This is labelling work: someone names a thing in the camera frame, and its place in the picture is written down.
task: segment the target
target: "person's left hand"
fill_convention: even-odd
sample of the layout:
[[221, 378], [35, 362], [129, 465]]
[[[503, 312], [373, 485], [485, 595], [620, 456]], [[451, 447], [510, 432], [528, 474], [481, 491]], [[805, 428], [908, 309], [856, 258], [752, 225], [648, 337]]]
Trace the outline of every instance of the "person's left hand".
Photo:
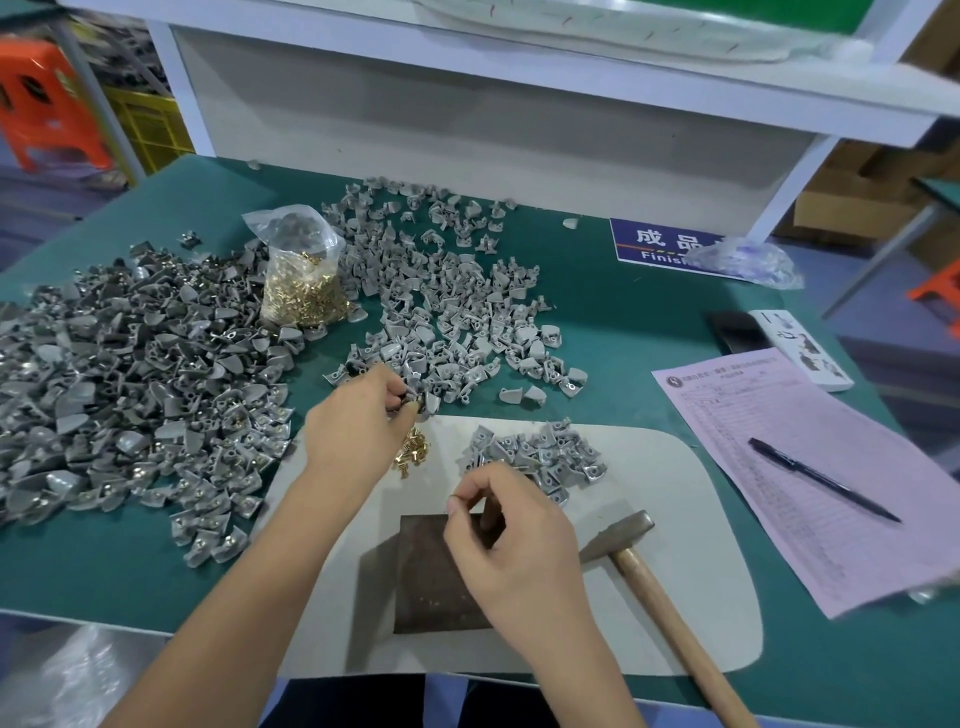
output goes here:
[[301, 481], [358, 510], [383, 477], [417, 421], [419, 406], [400, 407], [407, 388], [386, 364], [337, 387], [306, 414], [307, 465]]

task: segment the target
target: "pink paper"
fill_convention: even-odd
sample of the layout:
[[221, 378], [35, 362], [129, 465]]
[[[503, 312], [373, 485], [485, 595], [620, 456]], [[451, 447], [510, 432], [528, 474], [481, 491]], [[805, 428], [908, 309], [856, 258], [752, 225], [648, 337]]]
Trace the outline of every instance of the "pink paper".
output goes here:
[[[653, 372], [829, 619], [960, 570], [960, 484], [775, 349]], [[757, 454], [756, 437], [874, 500], [871, 514]]]

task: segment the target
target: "black pants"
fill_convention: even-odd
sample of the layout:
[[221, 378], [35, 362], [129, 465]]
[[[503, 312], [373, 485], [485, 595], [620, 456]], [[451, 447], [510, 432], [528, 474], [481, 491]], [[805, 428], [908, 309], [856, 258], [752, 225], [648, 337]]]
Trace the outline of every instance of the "black pants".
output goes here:
[[[263, 728], [421, 726], [423, 681], [423, 675], [291, 680]], [[471, 680], [459, 728], [556, 725], [539, 690]]]

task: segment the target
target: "pen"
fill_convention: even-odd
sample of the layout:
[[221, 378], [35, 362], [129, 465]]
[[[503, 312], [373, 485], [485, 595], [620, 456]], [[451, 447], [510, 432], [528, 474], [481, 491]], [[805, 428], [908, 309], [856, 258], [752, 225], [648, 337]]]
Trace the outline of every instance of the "pen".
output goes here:
[[861, 496], [856, 491], [852, 491], [846, 485], [842, 485], [841, 483], [838, 483], [833, 478], [813, 470], [813, 468], [811, 468], [808, 465], [804, 465], [799, 460], [794, 460], [792, 457], [783, 454], [778, 449], [774, 448], [771, 445], [767, 445], [765, 442], [763, 442], [762, 440], [758, 440], [756, 437], [750, 438], [750, 447], [756, 450], [757, 452], [759, 452], [768, 460], [771, 460], [775, 463], [779, 463], [780, 465], [783, 465], [787, 470], [793, 471], [794, 473], [803, 473], [808, 478], [811, 478], [812, 480], [816, 480], [821, 485], [829, 488], [838, 496], [843, 497], [846, 500], [849, 500], [851, 503], [856, 503], [858, 506], [860, 506], [861, 508], [865, 508], [871, 513], [877, 514], [878, 516], [881, 516], [882, 518], [885, 518], [888, 521], [903, 523], [903, 521], [901, 521], [899, 518], [894, 516], [890, 511], [888, 511], [879, 503], [873, 500], [870, 500], [866, 496]]

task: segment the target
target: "hand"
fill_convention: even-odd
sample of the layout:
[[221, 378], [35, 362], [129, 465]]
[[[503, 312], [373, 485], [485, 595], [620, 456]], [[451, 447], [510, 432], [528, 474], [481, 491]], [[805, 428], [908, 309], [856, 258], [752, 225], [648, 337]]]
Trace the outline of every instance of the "hand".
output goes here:
[[386, 364], [337, 387], [306, 414], [303, 446], [307, 465], [300, 477], [322, 483], [326, 492], [354, 510], [390, 468], [417, 421], [415, 402], [400, 407], [407, 388]]
[[[489, 551], [469, 509], [487, 498], [481, 527], [502, 510], [506, 529]], [[444, 538], [467, 588], [500, 636], [536, 671], [602, 642], [580, 571], [573, 525], [529, 478], [504, 463], [471, 471], [447, 501]]]

